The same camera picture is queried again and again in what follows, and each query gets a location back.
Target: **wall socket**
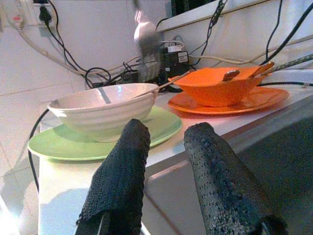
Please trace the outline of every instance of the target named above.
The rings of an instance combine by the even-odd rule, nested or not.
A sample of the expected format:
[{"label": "wall socket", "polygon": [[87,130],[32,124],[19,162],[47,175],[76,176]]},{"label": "wall socket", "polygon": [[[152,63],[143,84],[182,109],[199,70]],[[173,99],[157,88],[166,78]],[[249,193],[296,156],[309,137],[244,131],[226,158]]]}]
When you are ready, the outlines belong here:
[{"label": "wall socket", "polygon": [[40,7],[41,5],[44,5],[52,16],[52,20],[49,26],[55,27],[56,15],[53,11],[51,4],[40,3],[40,2],[47,2],[47,1],[40,1],[40,0],[17,0],[17,1],[21,3],[27,25],[38,25],[39,27],[45,27],[44,22],[42,22],[39,19]]},{"label": "wall socket", "polygon": [[39,15],[40,15],[40,7],[41,6],[45,6],[48,10],[48,12],[50,13],[52,19],[49,23],[49,27],[55,27],[55,22],[56,22],[56,17],[55,17],[55,14],[54,14],[54,11],[53,11],[53,8],[51,6],[50,3],[44,3],[44,4],[40,4],[40,3],[33,3],[33,11],[34,11],[34,14],[35,14],[35,19],[36,19],[36,22],[37,22],[37,25],[39,27],[46,27],[45,23],[42,22],[40,19],[39,19]]}]

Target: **green plate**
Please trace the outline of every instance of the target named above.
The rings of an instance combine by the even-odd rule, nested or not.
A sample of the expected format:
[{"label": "green plate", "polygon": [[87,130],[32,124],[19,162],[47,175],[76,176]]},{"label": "green plate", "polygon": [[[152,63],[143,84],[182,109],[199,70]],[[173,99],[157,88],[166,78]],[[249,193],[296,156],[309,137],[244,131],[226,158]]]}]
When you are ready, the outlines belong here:
[{"label": "green plate", "polygon": [[[143,124],[150,132],[150,147],[168,140],[182,126],[178,116],[156,106],[152,108]],[[65,125],[60,125],[34,136],[28,143],[28,149],[33,154],[47,159],[87,161],[106,158],[115,143],[95,142]]]}]

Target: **spoon handle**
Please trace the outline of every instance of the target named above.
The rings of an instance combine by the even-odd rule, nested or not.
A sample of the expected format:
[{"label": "spoon handle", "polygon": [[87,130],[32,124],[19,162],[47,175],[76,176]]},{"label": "spoon handle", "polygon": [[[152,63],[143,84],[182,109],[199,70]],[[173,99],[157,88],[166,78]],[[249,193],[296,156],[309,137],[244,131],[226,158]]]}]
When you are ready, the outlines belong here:
[{"label": "spoon handle", "polygon": [[267,70],[269,70],[270,68],[272,68],[274,66],[274,62],[268,62],[267,64],[261,65],[252,75],[250,75],[249,77],[255,77]]},{"label": "spoon handle", "polygon": [[185,73],[183,73],[182,75],[180,75],[180,76],[174,78],[173,80],[171,80],[171,81],[169,81],[169,82],[167,82],[167,83],[165,83],[165,84],[163,84],[163,85],[161,85],[161,86],[159,86],[159,87],[153,88],[152,90],[149,90],[149,91],[147,91],[147,92],[145,92],[145,93],[142,93],[142,94],[140,94],[140,95],[137,95],[137,96],[135,96],[134,98],[137,98],[137,97],[139,97],[139,96],[142,96],[142,95],[145,95],[145,94],[154,92],[154,91],[156,91],[156,90],[160,90],[160,89],[162,89],[163,87],[166,87],[166,86],[168,86],[168,85],[171,85],[172,83],[174,83],[174,82],[180,80],[181,78],[185,77],[186,75],[190,74],[191,72],[193,72],[193,70],[188,70],[187,72],[185,72]]}]

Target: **plug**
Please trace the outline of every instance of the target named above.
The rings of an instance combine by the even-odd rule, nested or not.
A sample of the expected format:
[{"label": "plug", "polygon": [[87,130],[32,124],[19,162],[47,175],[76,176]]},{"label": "plug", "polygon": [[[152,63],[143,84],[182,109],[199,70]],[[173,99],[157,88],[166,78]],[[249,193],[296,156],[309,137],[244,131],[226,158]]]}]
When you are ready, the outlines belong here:
[{"label": "plug", "polygon": [[103,85],[104,85],[104,82],[93,82],[92,88],[103,87]]},{"label": "plug", "polygon": [[46,26],[49,26],[49,22],[51,22],[52,20],[51,14],[44,5],[42,5],[39,10],[40,10],[39,19],[43,21]]}]

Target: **spoon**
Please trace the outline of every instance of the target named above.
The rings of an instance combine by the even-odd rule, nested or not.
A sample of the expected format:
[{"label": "spoon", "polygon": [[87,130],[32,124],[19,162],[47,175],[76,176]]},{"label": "spoon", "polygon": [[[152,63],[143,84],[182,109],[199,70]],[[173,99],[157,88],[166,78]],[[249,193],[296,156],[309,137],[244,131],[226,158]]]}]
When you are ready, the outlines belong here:
[{"label": "spoon", "polygon": [[174,78],[173,80],[171,80],[171,81],[169,81],[169,82],[167,82],[167,83],[165,83],[165,84],[163,84],[163,85],[161,85],[161,86],[159,86],[159,87],[153,88],[152,90],[149,90],[149,91],[147,91],[147,92],[145,92],[145,93],[142,93],[142,94],[140,94],[140,95],[137,95],[137,96],[133,97],[133,99],[134,99],[134,98],[137,98],[137,97],[139,97],[139,96],[142,96],[142,95],[145,95],[145,94],[154,92],[154,91],[156,91],[156,90],[160,90],[160,89],[162,89],[163,87],[166,87],[166,86],[168,86],[168,85],[171,85],[172,83],[174,83],[174,82],[176,82],[176,81],[182,79],[183,77],[185,77],[186,75],[190,74],[191,72],[194,72],[194,70],[188,70],[187,72],[185,72],[185,73],[183,73],[182,75],[180,75],[180,76]]},{"label": "spoon", "polygon": [[272,68],[274,66],[274,62],[268,62],[264,65],[261,65],[253,74],[251,74],[249,77],[255,77],[267,70],[269,70],[270,68]]},{"label": "spoon", "polygon": [[237,76],[239,73],[240,73],[239,70],[230,70],[224,74],[222,81],[228,82],[228,81],[232,80],[235,76]]}]

